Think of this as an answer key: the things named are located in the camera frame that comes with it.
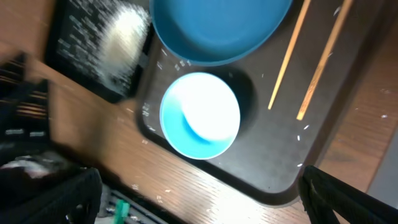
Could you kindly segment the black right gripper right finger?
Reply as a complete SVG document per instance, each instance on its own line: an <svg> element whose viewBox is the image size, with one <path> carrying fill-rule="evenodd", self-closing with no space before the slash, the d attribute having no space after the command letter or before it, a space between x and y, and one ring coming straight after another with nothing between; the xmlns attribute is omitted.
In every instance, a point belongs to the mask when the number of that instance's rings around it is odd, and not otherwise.
<svg viewBox="0 0 398 224"><path fill-rule="evenodd" d="M397 209L340 181L326 172L306 166L298 180L299 196L310 222L336 223L336 213L349 223L397 223Z"/></svg>

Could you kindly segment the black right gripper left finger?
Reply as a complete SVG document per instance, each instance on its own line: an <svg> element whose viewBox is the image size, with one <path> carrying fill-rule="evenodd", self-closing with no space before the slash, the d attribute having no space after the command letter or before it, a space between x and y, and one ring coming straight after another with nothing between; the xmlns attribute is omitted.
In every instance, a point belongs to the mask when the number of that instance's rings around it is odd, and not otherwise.
<svg viewBox="0 0 398 224"><path fill-rule="evenodd" d="M94 223L100 210L102 180L97 169L83 169L38 196L1 210L1 223L65 223L81 205L75 223Z"/></svg>

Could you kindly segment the light blue bowl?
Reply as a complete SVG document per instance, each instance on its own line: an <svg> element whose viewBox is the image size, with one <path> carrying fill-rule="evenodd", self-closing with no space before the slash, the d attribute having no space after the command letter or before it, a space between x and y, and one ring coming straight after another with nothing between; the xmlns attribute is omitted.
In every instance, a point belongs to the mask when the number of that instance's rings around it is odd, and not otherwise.
<svg viewBox="0 0 398 224"><path fill-rule="evenodd" d="M179 154L207 160L224 153L236 139L241 112L236 95L221 78L205 72L175 80L163 95L160 125Z"/></svg>

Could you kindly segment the white rice pile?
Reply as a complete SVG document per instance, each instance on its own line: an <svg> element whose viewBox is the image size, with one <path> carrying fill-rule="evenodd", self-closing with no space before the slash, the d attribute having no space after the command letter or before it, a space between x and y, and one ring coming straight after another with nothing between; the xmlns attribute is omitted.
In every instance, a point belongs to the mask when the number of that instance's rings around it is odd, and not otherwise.
<svg viewBox="0 0 398 224"><path fill-rule="evenodd" d="M149 26L149 13L135 4L120 5L108 19L100 36L96 64L99 80L106 88L126 94Z"/></svg>

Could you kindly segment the dark blue plate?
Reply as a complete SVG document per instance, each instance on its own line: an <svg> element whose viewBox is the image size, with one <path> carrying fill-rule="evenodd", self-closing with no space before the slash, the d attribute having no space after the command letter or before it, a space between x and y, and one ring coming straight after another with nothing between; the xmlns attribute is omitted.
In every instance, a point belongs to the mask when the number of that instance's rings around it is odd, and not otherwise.
<svg viewBox="0 0 398 224"><path fill-rule="evenodd" d="M260 47L284 20L292 0L151 0L163 45L196 65L237 61Z"/></svg>

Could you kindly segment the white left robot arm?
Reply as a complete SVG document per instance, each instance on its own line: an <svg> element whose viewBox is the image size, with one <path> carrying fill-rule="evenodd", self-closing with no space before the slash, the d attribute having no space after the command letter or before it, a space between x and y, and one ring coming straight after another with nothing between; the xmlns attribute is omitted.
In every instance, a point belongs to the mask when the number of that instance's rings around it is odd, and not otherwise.
<svg viewBox="0 0 398 224"><path fill-rule="evenodd" d="M52 152L49 82L27 82L24 52L1 58L1 205L28 200L67 180L71 165Z"/></svg>

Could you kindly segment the grey dishwasher rack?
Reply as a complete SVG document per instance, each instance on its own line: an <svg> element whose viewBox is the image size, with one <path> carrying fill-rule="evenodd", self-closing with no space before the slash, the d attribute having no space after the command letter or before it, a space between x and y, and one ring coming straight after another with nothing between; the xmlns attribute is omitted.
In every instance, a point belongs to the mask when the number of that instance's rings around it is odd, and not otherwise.
<svg viewBox="0 0 398 224"><path fill-rule="evenodd" d="M368 189L368 194L394 208L397 208L397 131L379 165Z"/></svg>

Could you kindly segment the dark brown serving tray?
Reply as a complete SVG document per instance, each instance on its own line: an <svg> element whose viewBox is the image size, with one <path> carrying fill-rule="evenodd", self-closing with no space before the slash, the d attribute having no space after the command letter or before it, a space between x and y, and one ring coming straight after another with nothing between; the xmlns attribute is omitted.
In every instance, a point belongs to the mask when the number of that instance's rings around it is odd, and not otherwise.
<svg viewBox="0 0 398 224"><path fill-rule="evenodd" d="M302 164L316 164L359 74L397 17L397 2L355 1L328 58L303 120L296 119L315 73L342 0L312 0L292 57L271 110L269 100L302 7L292 0L275 32L245 57L219 66L203 66L176 57L154 26L149 63L138 99L142 134L172 152L162 132L160 104L167 88L189 72L212 72L235 92L242 109L237 139L222 155L189 163L232 188L270 207L297 199Z"/></svg>

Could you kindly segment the right wooden chopstick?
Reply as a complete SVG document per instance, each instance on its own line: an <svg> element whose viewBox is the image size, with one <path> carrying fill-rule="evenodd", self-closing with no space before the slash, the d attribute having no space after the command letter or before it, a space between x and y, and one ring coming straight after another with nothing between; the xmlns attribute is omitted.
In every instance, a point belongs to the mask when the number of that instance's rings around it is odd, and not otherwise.
<svg viewBox="0 0 398 224"><path fill-rule="evenodd" d="M333 25L333 28L331 30L331 33L329 35L329 38L326 42L325 48L323 50L323 53L320 57L319 63L317 65L317 68L315 70L315 73L313 74L312 80L308 86L307 92L305 94L305 97L302 101L301 107L298 111L296 119L301 121L303 120L305 113L308 109L308 106L311 102L312 96L315 92L315 89L318 85L318 82L321 78L321 75L324 71L324 68L327 64L328 58L334 48L335 42L338 39L338 36L343 28L343 25L345 23L345 20L349 14L349 11L351 9L351 6L353 5L354 0L344 0L340 12L338 13L338 16L336 18L336 21Z"/></svg>

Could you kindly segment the wooden chopstick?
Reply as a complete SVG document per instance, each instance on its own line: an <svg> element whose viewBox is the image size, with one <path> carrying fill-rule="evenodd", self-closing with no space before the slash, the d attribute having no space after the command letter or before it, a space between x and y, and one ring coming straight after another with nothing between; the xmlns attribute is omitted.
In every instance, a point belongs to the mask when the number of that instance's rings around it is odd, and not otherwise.
<svg viewBox="0 0 398 224"><path fill-rule="evenodd" d="M269 102L268 107L267 107L268 110L272 109L272 106L273 106L274 101L276 99L277 93L279 91L280 85L281 85L283 77L285 75L285 71L287 69L287 66L289 64L290 58L292 56L292 52L294 51L294 47L295 47L295 44L297 42L300 30L301 30L303 22L305 20L305 16L306 16L308 8L310 6L310 3L311 3L311 0L304 0L303 1L300 13L298 15L298 18L297 18L297 21L296 21L296 24L295 24L295 27L294 27L294 30L293 30L293 33L292 33L292 36L290 38L290 42L288 44L287 50L285 52L284 59L282 61L282 65L281 65L280 70L279 70L279 74L277 76L277 80L276 80L276 83L275 83L275 86L274 86L274 89L273 89L273 92L272 92L272 95L271 95L270 102Z"/></svg>
<svg viewBox="0 0 398 224"><path fill-rule="evenodd" d="M327 64L328 58L334 48L335 42L338 39L338 36L343 28L343 25L345 23L345 20L349 14L349 11L351 9L351 6L353 5L354 0L344 0L340 12L338 13L338 16L336 18L336 21L333 25L333 28L331 30L331 33L329 35L329 38L326 42L325 48L323 50L323 53L320 57L319 63L317 65L317 68L315 70L315 73L313 74L312 80L308 86L307 92L305 94L305 97L302 101L301 107L298 111L296 119L301 121L303 120L305 113L308 109L308 106L311 102L312 96L315 92L315 89L318 85L318 82L321 78L321 75L324 71L324 68Z"/></svg>

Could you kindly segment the black plastic tray bin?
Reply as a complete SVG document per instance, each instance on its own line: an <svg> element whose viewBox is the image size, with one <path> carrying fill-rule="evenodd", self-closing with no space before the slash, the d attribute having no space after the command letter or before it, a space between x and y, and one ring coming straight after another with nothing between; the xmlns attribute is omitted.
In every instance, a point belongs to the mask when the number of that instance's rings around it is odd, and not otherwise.
<svg viewBox="0 0 398 224"><path fill-rule="evenodd" d="M56 1L44 53L47 66L110 103L118 103L136 94L139 80L147 65L150 43L154 35L150 18L149 31L139 64L131 77L126 94L121 95L106 88L96 72L99 41L108 19L122 4L135 4L149 13L148 1Z"/></svg>

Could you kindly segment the left wooden chopstick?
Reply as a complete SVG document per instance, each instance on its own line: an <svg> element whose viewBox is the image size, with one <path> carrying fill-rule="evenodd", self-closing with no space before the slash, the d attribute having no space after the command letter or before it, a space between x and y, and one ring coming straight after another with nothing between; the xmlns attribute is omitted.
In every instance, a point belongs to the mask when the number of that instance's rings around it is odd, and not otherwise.
<svg viewBox="0 0 398 224"><path fill-rule="evenodd" d="M280 85L281 85L283 77L285 75L285 71L287 69L287 66L289 64L290 58L292 56L292 52L294 51L294 47L295 47L295 44L297 42L300 30L301 30L303 22L305 20L305 16L306 16L308 8L310 6L310 3L311 3L311 0L304 0L303 1L300 13L298 15L298 18L297 18L297 21L296 21L296 24L295 24L295 27L294 27L294 30L293 30L293 33L292 33L292 36L290 38L290 42L288 44L287 50L285 52L284 59L282 61L282 65L281 65L280 70L279 70L279 74L277 76L277 80L276 80L276 83L275 83L275 86L274 86L274 89L273 89L273 92L272 92L272 95L271 95L270 102L269 102L268 107L267 107L268 110L272 109L272 106L273 106L274 101L276 99L277 93L279 91Z"/></svg>

